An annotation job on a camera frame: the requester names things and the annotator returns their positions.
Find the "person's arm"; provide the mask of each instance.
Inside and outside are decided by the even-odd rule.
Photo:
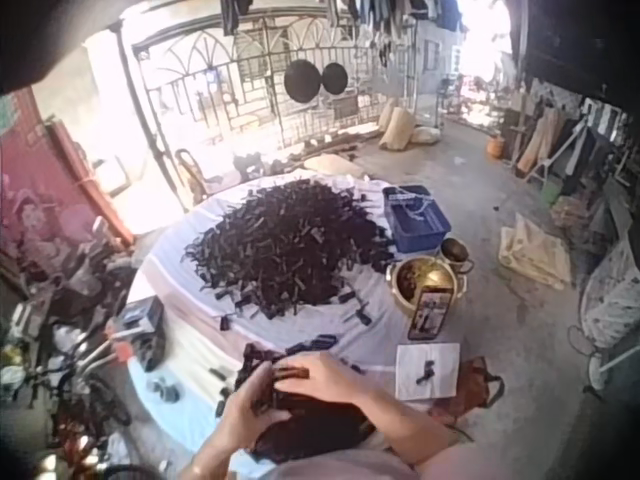
[[[256,416],[251,406],[271,381],[271,363],[262,363],[232,394],[216,430],[180,473],[181,480],[218,480],[227,476],[229,460],[237,450],[251,448],[271,424],[288,420],[289,412],[268,410]]]
[[[357,406],[409,465],[423,463],[456,442],[445,426],[375,387],[329,353],[303,353],[281,364],[306,368],[309,378],[280,380],[275,384],[278,390]]]

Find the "hanging pan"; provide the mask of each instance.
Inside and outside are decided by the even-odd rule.
[[[332,95],[340,95],[347,88],[349,75],[339,63],[330,63],[322,72],[322,86]]]
[[[284,72],[284,89],[298,103],[309,103],[320,91],[321,77],[309,60],[294,60]]]

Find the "gold metal bowl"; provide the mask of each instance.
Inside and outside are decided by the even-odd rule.
[[[408,268],[414,270],[416,279],[416,291],[412,298],[405,298],[398,288],[398,276],[403,272],[403,269]],[[452,303],[466,291],[466,282],[464,288],[461,289],[461,282],[449,265],[429,255],[407,258],[400,263],[390,265],[389,269],[387,269],[387,283],[391,288],[391,293],[393,294],[396,304],[409,318],[413,317],[415,305],[418,301],[417,292],[419,292],[422,287],[452,288]]]

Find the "round table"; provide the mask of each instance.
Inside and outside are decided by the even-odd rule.
[[[221,315],[233,312],[233,301],[216,300],[211,290],[201,290],[202,280],[194,266],[183,261],[185,247],[201,232],[219,222],[229,208],[240,206],[250,190],[270,187],[295,179],[310,178],[329,184],[335,190],[353,187],[356,197],[364,193],[364,206],[370,218],[388,229],[384,217],[382,181],[356,180],[348,176],[322,175],[308,170],[266,177],[221,192],[203,202],[176,225],[167,229],[145,258],[134,280],[129,302],[157,295],[164,304],[164,328],[167,336],[163,363],[148,374],[135,358],[128,367],[136,391],[160,427],[187,449],[195,452],[215,429],[215,408],[222,398],[220,390],[233,387],[235,372],[242,365],[242,354],[248,342],[263,348],[284,351],[298,342],[319,334],[334,334],[338,344],[331,350],[359,365],[366,374],[389,391],[395,387],[396,347],[409,343],[409,322],[396,307],[384,275],[369,266],[356,265],[345,277],[369,304],[367,312],[373,322],[364,326],[356,318],[344,321],[358,307],[356,300],[344,305],[304,305],[294,316],[268,320],[258,313],[249,318],[255,306],[245,307],[242,315],[233,317],[231,330],[219,330]],[[451,341],[447,329],[438,341]],[[222,382],[209,372],[215,368],[228,380]],[[181,393],[175,404],[163,403],[157,394],[147,390],[149,379],[164,377]],[[231,469],[257,476],[272,468],[269,461],[255,462],[244,452],[231,459]]]

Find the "metal gate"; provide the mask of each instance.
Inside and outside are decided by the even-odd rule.
[[[262,153],[377,119],[386,95],[409,106],[415,94],[415,23],[403,27],[386,68],[372,38],[351,18],[330,27],[322,8],[257,9],[225,37],[213,15],[174,25],[132,46],[151,114],[167,153],[194,151],[221,171],[228,155]],[[287,65],[299,58],[320,71],[331,62],[349,74],[338,96],[321,89],[308,104],[284,90]],[[215,155],[215,161],[206,160]]]

